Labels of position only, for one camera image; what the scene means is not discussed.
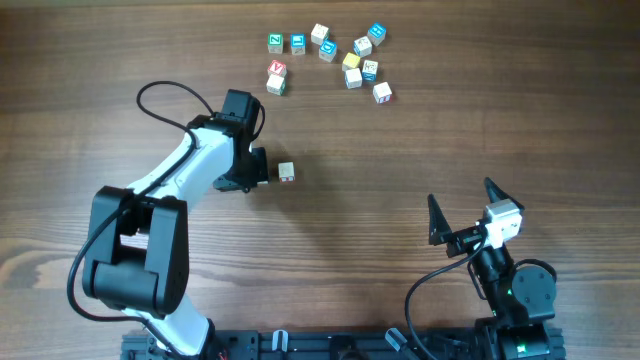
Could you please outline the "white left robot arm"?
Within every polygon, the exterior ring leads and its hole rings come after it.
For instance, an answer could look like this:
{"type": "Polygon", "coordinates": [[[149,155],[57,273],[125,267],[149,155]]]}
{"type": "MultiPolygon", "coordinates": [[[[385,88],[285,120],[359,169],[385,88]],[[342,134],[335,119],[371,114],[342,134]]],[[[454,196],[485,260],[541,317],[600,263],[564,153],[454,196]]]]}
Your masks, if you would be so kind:
{"type": "Polygon", "coordinates": [[[113,322],[135,321],[150,333],[158,358],[225,359],[215,326],[186,296],[188,215],[210,188],[250,192],[269,179],[266,152],[253,147],[265,110],[249,92],[229,90],[221,110],[208,110],[179,128],[185,137],[160,165],[125,188],[105,186],[94,196],[89,234],[71,266],[89,298],[115,310],[113,322]]]}

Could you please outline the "red I block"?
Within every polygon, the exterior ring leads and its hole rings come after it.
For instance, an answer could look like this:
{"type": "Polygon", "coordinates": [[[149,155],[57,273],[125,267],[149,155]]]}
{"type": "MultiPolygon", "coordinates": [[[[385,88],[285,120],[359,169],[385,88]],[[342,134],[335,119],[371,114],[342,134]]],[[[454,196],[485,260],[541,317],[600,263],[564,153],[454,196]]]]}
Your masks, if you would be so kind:
{"type": "Polygon", "coordinates": [[[392,94],[393,92],[388,82],[382,82],[373,87],[373,96],[378,104],[390,101],[392,94]]]}
{"type": "Polygon", "coordinates": [[[295,180],[295,168],[293,162],[278,164],[278,178],[280,182],[293,182],[295,180]]]}

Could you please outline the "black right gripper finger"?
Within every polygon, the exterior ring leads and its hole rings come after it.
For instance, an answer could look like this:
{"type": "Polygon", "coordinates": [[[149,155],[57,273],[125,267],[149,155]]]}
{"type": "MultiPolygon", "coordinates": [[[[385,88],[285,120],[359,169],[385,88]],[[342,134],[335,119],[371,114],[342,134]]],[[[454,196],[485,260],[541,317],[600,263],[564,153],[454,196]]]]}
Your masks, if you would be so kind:
{"type": "Polygon", "coordinates": [[[523,204],[521,204],[514,197],[512,197],[511,195],[503,191],[491,178],[486,177],[484,179],[484,186],[491,203],[496,203],[502,200],[510,200],[520,210],[525,209],[525,206],[523,204]]]}
{"type": "Polygon", "coordinates": [[[449,226],[435,196],[427,197],[429,209],[429,244],[438,246],[450,241],[452,230],[449,226]]]}

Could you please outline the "green F wooden block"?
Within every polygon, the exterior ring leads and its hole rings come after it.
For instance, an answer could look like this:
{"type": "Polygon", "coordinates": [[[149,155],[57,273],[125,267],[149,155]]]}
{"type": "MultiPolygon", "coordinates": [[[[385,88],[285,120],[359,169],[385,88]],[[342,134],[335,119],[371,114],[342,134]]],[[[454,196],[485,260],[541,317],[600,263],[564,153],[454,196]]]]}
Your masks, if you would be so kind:
{"type": "Polygon", "coordinates": [[[281,96],[284,93],[286,87],[286,80],[284,77],[278,75],[270,75],[267,83],[266,89],[269,93],[281,96]]]}

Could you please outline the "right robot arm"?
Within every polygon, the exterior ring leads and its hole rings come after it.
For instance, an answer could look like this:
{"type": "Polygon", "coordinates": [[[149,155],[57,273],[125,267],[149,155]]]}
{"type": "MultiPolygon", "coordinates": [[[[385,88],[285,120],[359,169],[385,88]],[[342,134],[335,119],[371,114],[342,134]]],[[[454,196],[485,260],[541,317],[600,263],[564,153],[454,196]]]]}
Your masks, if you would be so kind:
{"type": "Polygon", "coordinates": [[[538,259],[515,261],[507,242],[521,233],[525,207],[491,179],[480,220],[454,231],[434,195],[428,196],[429,243],[463,256],[478,296],[492,316],[476,321],[474,351],[486,359],[564,359],[564,339],[547,322],[555,317],[557,272],[538,259]]]}

